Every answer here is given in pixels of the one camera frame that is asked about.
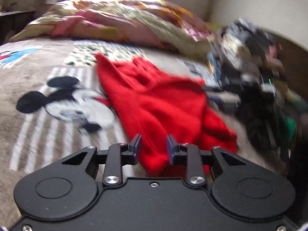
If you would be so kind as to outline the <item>black gloved right hand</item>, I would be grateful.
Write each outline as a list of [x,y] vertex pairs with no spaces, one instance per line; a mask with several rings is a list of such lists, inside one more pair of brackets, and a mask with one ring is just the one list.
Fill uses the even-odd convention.
[[295,121],[277,105],[273,96],[241,96],[236,116],[244,124],[251,145],[259,152],[286,151],[296,134]]

